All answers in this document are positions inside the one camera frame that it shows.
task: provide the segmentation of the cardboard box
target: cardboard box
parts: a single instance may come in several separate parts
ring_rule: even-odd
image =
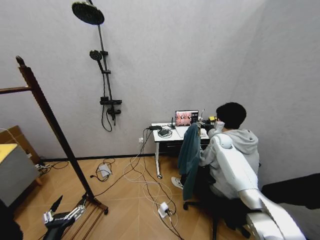
[[[29,157],[34,164],[37,164],[40,162],[40,158],[34,148],[30,145],[28,140],[26,139],[25,135],[20,130],[19,126],[14,126],[8,129],[8,131],[14,136],[16,141],[13,139],[13,137],[6,131],[3,130],[0,132],[0,144],[15,144],[18,143],[21,148],[25,151],[27,155],[31,154]]]

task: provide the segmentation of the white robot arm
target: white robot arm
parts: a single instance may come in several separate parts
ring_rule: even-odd
[[[258,189],[258,178],[244,155],[222,133],[213,136],[216,158],[230,185],[243,203],[261,212],[247,215],[248,225],[258,240],[305,240],[291,216],[280,205],[270,201]]]

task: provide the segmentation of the hood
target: hood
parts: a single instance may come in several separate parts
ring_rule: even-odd
[[[225,131],[224,134],[230,136],[235,148],[243,154],[252,154],[258,148],[258,138],[249,129],[234,129]]]

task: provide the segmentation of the black hair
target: black hair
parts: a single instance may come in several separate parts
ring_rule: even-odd
[[[216,115],[226,129],[238,129],[247,116],[246,109],[239,103],[228,102],[216,109]]]

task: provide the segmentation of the laptop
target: laptop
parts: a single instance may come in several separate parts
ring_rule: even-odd
[[[198,120],[198,110],[177,110],[175,111],[175,129],[183,138],[189,126]]]
[[[198,110],[175,111],[175,126],[190,126],[198,120]]]

